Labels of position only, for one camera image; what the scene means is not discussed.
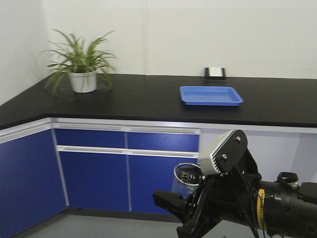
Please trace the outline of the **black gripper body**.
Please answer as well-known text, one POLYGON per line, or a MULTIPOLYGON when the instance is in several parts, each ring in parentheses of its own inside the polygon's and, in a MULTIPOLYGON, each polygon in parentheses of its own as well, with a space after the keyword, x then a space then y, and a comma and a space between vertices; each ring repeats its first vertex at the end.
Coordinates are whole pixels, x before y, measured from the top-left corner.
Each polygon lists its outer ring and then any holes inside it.
POLYGON ((252 187, 261 180, 250 151, 223 176, 209 176, 198 188, 185 210, 183 226, 177 228, 180 238, 202 238, 222 220, 248 226, 259 237, 256 198, 252 187))

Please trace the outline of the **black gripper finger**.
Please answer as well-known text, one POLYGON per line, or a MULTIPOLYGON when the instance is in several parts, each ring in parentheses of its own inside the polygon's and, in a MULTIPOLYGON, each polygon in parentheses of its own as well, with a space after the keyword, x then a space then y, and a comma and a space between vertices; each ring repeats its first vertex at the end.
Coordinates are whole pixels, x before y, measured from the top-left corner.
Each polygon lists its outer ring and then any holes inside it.
POLYGON ((174 215, 181 223, 188 222, 194 215, 192 193, 183 198, 179 193, 157 190, 153 193, 153 199, 156 206, 174 215))

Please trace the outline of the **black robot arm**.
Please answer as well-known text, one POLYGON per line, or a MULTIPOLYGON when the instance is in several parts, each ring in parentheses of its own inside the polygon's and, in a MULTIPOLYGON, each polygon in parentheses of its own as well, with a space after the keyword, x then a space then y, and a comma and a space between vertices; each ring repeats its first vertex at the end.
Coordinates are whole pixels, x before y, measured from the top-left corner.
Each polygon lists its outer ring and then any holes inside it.
POLYGON ((248 226, 269 237, 314 238, 317 235, 317 185, 291 185, 296 174, 282 172, 276 181, 263 181, 249 152, 231 171, 200 179, 187 197, 157 190, 156 206, 178 218, 180 238, 201 238, 221 221, 248 226))

